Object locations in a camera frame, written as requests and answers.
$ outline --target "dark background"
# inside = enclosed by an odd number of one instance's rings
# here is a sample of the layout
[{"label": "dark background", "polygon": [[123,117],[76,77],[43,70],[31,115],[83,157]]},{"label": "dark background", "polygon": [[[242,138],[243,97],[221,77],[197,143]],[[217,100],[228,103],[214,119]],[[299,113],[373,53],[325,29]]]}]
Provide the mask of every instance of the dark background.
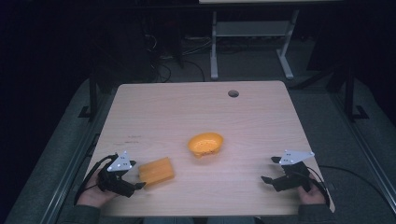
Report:
[{"label": "dark background", "polygon": [[[157,35],[159,46],[177,56],[178,40],[184,35],[210,34],[210,26],[203,26],[202,21],[210,24],[211,12],[134,11],[134,15],[97,17],[90,9],[99,5],[95,1],[4,0],[0,4],[3,222],[79,85],[92,73],[104,92],[125,82],[152,81],[150,64],[158,55],[146,53],[143,33]],[[311,36],[318,41],[308,69],[323,70],[350,56],[346,63],[396,124],[394,5],[383,0],[333,10],[306,8],[294,38]],[[225,17],[232,16],[226,12]],[[148,18],[143,26],[142,18]]]}]

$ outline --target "gray floor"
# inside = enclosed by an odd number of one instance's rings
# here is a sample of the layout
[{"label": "gray floor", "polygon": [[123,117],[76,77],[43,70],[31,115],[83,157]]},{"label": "gray floor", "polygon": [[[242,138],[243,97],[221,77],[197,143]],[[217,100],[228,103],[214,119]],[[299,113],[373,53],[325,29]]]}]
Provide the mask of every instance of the gray floor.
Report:
[{"label": "gray floor", "polygon": [[[287,56],[295,78],[285,79],[275,53],[280,43],[279,40],[249,40],[248,47],[246,44],[241,44],[238,45],[236,52],[223,51],[218,55],[218,81],[281,80],[289,87],[315,74],[312,71],[305,71],[315,43],[309,40],[293,41]],[[183,60],[198,64],[204,72],[205,80],[211,81],[207,51],[186,55]],[[203,81],[200,69],[192,63],[184,63],[184,68],[181,68],[175,61],[164,60],[163,65],[172,72],[169,81]],[[169,71],[164,66],[160,66],[160,73],[163,78],[169,75]],[[323,78],[302,91],[290,91],[291,100],[308,141],[316,152],[318,164],[347,168],[377,185],[377,178],[373,175],[370,163],[363,153],[364,147],[369,147],[394,186],[395,126],[376,105],[369,90],[359,81],[355,88],[355,103],[363,106],[370,119],[350,123],[340,108],[343,92],[327,93],[324,88],[327,79],[327,77]],[[100,113],[93,122],[88,122],[88,119],[78,118],[81,108],[89,103],[88,81],[80,87],[15,203],[7,223],[52,223],[67,216],[72,207],[76,187],[82,181],[90,161],[89,157],[84,159],[78,169],[80,161],[73,161],[72,158],[80,153],[78,148],[85,148],[83,150],[89,148],[95,135],[101,132],[115,91],[110,95],[100,95]],[[73,179],[69,178],[69,182],[64,180],[67,179],[65,171],[70,170],[76,171],[76,174],[72,175],[76,180],[69,188],[64,183],[72,183]],[[322,168],[321,172],[326,182],[332,186],[331,195],[339,223],[395,223],[395,218],[385,202],[366,183],[338,170]],[[62,206],[48,209],[50,204],[56,204],[54,202]],[[294,223],[296,217],[262,217],[262,220],[267,224]],[[135,218],[103,217],[100,223],[134,223],[135,221]]]}]

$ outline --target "white metal stand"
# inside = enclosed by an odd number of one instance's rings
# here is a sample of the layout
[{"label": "white metal stand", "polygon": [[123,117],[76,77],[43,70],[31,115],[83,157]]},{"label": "white metal stand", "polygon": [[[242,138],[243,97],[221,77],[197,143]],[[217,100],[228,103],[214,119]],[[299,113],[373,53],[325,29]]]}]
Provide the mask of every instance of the white metal stand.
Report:
[{"label": "white metal stand", "polygon": [[282,49],[277,49],[287,79],[293,79],[293,73],[286,59],[294,26],[299,10],[294,10],[290,21],[217,21],[217,13],[213,12],[212,22],[212,50],[210,52],[210,70],[212,80],[219,78],[218,59],[216,55],[217,36],[285,36]]}]

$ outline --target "orange block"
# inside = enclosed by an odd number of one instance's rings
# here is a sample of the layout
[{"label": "orange block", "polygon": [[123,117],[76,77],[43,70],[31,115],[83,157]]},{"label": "orange block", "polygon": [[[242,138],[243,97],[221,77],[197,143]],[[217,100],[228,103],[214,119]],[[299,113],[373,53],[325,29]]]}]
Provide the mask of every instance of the orange block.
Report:
[{"label": "orange block", "polygon": [[139,166],[140,181],[146,182],[145,187],[161,183],[175,177],[169,158],[152,161]]}]

